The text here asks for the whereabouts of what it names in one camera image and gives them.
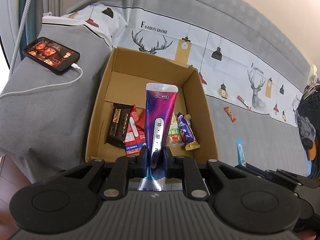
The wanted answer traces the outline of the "clear rice cracker packet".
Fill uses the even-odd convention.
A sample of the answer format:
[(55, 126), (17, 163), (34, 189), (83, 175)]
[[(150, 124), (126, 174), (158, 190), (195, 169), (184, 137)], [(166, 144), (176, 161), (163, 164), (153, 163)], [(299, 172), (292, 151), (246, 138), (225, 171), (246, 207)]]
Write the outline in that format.
[(176, 115), (174, 113), (172, 114), (170, 128), (169, 128), (168, 136), (166, 140), (166, 146), (169, 146), (169, 147), (183, 146), (180, 129), (178, 127)]

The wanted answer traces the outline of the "black chocolate bar wrapper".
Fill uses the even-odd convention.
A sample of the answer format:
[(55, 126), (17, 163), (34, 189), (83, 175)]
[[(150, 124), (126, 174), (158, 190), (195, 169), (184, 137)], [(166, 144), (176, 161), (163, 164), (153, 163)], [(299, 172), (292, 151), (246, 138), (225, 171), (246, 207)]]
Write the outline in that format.
[(106, 136), (106, 143), (124, 149), (130, 113), (133, 106), (121, 103), (114, 103), (113, 106), (114, 110)]

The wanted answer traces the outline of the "purple chocolate wrapper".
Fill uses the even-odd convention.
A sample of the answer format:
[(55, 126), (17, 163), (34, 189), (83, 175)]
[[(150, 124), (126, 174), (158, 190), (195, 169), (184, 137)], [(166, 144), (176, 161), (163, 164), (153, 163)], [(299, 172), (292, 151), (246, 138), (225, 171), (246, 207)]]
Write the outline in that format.
[(189, 139), (189, 135), (187, 133), (187, 124), (184, 119), (184, 115), (181, 112), (178, 112), (178, 114), (177, 114), (177, 124), (178, 124), (178, 128), (180, 130), (182, 141), (184, 143), (187, 143), (188, 139)]

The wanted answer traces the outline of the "brown cardboard box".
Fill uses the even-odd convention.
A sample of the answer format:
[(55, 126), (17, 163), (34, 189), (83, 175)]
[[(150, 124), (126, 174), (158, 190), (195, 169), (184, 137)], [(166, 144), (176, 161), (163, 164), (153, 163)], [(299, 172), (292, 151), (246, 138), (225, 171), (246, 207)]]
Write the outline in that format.
[(184, 155), (204, 164), (218, 159), (213, 123), (199, 72), (193, 66), (126, 48), (114, 48), (106, 65), (95, 100), (86, 146), (86, 161), (113, 163), (125, 156), (122, 148), (106, 141), (115, 120), (114, 104), (145, 111), (143, 128), (148, 151), (154, 140), (166, 143), (173, 114), (189, 114), (199, 148), (171, 147), (172, 155)]

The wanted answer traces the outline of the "grey patterned sofa cover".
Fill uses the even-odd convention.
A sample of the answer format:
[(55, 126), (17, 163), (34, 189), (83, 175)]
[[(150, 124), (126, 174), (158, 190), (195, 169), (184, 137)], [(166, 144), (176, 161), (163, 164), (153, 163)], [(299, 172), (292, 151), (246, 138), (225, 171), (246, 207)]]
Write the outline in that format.
[(191, 116), (200, 147), (174, 154), (236, 165), (240, 138), (250, 164), (310, 174), (296, 120), (310, 65), (244, 1), (78, 0), (39, 36), (80, 58), (61, 75), (25, 58), (3, 89), (1, 155), (30, 181), (124, 155), (106, 142), (113, 104), (144, 109), (148, 82), (176, 85)]

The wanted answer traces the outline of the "small red orange candy bar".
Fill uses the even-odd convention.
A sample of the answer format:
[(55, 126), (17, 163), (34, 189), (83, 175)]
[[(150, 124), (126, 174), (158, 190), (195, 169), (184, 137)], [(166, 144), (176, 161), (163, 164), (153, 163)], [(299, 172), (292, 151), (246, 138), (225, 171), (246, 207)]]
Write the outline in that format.
[(229, 118), (231, 119), (232, 122), (236, 121), (236, 117), (234, 116), (233, 112), (231, 111), (231, 109), (227, 106), (224, 108), (225, 112), (227, 113), (227, 115), (229, 116)]

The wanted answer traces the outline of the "yellow snack bar wrapper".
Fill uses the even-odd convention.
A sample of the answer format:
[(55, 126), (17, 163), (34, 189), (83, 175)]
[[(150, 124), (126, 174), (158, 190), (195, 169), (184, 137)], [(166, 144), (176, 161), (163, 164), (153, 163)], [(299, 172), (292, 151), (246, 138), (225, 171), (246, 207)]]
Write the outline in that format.
[(193, 133), (193, 130), (191, 129), (191, 115), (189, 115), (189, 114), (184, 115), (184, 119), (187, 124), (187, 133), (189, 135), (188, 142), (185, 143), (185, 150), (192, 151), (192, 150), (200, 148), (200, 144), (197, 142), (196, 137)]

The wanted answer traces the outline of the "black smartphone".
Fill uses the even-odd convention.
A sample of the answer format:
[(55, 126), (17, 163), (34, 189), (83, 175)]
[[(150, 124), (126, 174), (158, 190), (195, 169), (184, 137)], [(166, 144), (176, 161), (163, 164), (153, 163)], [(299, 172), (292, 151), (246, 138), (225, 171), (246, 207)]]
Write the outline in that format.
[(80, 59), (80, 53), (49, 38), (39, 37), (27, 45), (23, 54), (57, 75), (64, 74)]

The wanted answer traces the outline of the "large red spicy snack packet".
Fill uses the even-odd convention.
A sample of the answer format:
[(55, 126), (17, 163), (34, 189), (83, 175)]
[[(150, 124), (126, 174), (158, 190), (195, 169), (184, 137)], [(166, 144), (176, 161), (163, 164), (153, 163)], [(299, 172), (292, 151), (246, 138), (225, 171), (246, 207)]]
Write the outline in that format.
[(125, 151), (127, 155), (139, 153), (141, 148), (146, 146), (144, 130), (137, 126), (139, 116), (136, 106), (133, 105), (132, 107), (125, 138)]

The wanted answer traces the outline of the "purple pink snack packet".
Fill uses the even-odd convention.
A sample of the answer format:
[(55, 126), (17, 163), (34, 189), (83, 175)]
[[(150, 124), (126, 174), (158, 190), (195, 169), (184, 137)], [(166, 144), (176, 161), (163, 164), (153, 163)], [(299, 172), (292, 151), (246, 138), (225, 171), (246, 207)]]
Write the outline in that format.
[(148, 149), (148, 170), (141, 179), (139, 191), (163, 191), (165, 172), (163, 149), (174, 112), (178, 87), (165, 83), (146, 84), (144, 134)]

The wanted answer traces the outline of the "thin red stick packet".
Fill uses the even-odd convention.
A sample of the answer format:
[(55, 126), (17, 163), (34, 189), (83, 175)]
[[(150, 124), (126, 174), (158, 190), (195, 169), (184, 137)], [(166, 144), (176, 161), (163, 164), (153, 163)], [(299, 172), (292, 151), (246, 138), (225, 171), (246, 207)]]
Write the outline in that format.
[(252, 107), (241, 97), (241, 96), (237, 96), (237, 99), (249, 110), (252, 110)]

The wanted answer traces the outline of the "light blue candy bar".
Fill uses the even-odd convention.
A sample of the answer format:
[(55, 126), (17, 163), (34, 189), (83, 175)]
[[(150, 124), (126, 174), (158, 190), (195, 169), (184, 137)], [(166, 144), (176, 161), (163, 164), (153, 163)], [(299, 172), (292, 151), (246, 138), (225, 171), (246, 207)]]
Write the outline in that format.
[(236, 148), (237, 148), (237, 153), (238, 153), (238, 164), (240, 166), (246, 167), (244, 148), (243, 148), (243, 139), (242, 138), (237, 138), (236, 139)]

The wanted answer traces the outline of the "small red square packet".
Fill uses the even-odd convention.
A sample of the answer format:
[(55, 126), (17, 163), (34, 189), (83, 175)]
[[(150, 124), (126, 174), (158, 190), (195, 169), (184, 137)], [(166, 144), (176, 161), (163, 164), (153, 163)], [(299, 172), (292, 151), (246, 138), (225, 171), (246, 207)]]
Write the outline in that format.
[(144, 130), (145, 128), (145, 109), (142, 110), (138, 121), (136, 122), (136, 125), (141, 128), (142, 130)]

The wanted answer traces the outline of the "grey curtain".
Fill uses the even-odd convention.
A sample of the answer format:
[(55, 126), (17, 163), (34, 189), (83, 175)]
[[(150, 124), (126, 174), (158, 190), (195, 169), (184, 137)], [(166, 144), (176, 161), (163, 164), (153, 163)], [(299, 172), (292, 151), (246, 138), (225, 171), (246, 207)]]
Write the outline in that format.
[(43, 15), (60, 16), (63, 13), (63, 0), (18, 0), (19, 21), (23, 19), (23, 11), (30, 2), (29, 10), (25, 16), (22, 40), (34, 40), (41, 30)]

